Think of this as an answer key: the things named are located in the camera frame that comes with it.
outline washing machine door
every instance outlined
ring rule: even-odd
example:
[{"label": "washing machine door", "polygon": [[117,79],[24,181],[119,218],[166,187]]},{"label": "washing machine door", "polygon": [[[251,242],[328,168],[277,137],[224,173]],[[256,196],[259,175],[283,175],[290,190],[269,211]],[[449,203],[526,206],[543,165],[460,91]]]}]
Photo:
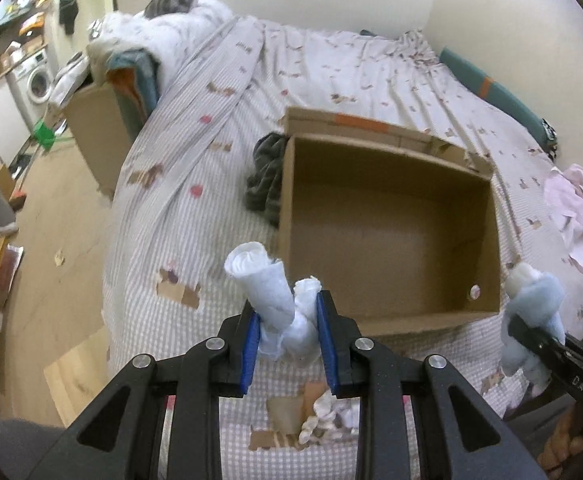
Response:
[{"label": "washing machine door", "polygon": [[46,103],[52,93],[52,78],[45,66],[37,66],[27,79],[27,97],[34,104]]}]

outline kitchen counter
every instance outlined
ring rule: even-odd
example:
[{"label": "kitchen counter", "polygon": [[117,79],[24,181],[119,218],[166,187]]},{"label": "kitchen counter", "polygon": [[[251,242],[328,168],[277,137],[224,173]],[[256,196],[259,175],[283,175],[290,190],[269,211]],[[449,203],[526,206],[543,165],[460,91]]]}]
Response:
[{"label": "kitchen counter", "polygon": [[10,66],[9,68],[6,68],[5,70],[3,70],[3,72],[0,73],[0,80],[2,78],[4,78],[7,74],[9,74],[12,70],[14,70],[15,67],[19,66],[22,62],[24,62],[25,59],[29,59],[30,57],[35,56],[36,54],[38,54],[41,50],[43,50],[46,47],[47,47],[47,43],[43,43],[39,48],[37,48],[31,54],[27,54],[26,56],[23,57],[23,59],[19,60],[17,63]]}]

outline silver bolt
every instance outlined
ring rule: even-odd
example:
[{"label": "silver bolt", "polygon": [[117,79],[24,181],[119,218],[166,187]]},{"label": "silver bolt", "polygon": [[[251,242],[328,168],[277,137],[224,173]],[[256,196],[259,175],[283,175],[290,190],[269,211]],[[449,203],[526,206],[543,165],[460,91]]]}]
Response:
[{"label": "silver bolt", "polygon": [[205,346],[209,350],[220,350],[223,348],[223,346],[225,346],[225,341],[223,341],[223,339],[220,337],[210,337],[205,342]]},{"label": "silver bolt", "polygon": [[139,354],[132,359],[132,364],[136,368],[147,368],[152,363],[152,357],[147,354]]},{"label": "silver bolt", "polygon": [[359,337],[354,344],[359,350],[371,350],[373,348],[373,341],[368,337]]},{"label": "silver bolt", "polygon": [[444,368],[447,366],[447,359],[438,354],[430,355],[427,362],[431,368]]}]

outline bed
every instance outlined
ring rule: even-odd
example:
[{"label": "bed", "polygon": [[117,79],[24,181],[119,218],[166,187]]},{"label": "bed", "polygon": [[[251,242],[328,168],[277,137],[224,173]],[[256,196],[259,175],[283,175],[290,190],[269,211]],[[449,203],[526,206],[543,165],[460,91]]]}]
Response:
[{"label": "bed", "polygon": [[[191,51],[118,181],[104,271],[112,373],[141,352],[156,359],[182,354],[240,312],[244,297],[223,262],[251,240],[276,252],[275,228],[249,212],[243,197],[254,144],[282,131],[290,105],[428,130],[491,157],[501,275],[523,258],[558,276],[567,292],[565,327],[583,336],[583,274],[570,264],[543,202],[552,163],[525,128],[463,87],[422,33],[388,40],[234,16]],[[187,304],[157,294],[161,269],[184,286]],[[503,415],[520,402],[527,383],[521,374],[499,374],[500,325],[495,316],[383,342],[414,358],[445,355]],[[248,450],[251,426],[268,428],[265,400],[295,395],[322,374],[321,363],[299,369],[259,360],[249,395],[221,399],[224,478],[353,478],[353,443]]]}]

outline orange tape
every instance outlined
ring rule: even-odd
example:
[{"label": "orange tape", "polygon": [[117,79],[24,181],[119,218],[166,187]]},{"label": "orange tape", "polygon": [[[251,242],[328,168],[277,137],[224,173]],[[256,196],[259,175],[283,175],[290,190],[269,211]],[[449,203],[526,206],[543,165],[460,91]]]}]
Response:
[{"label": "orange tape", "polygon": [[478,90],[478,97],[480,97],[481,99],[484,99],[487,97],[487,94],[489,94],[489,89],[491,88],[491,84],[494,82],[494,80],[489,77],[489,76],[485,76],[485,78],[483,79],[483,83],[482,85],[480,85],[480,89]]},{"label": "orange tape", "polygon": [[353,115],[336,114],[335,123],[338,126],[351,126],[352,128],[362,128],[363,130],[371,130],[373,132],[380,132],[381,134],[389,133],[389,124],[380,123],[371,119],[364,119]]}]

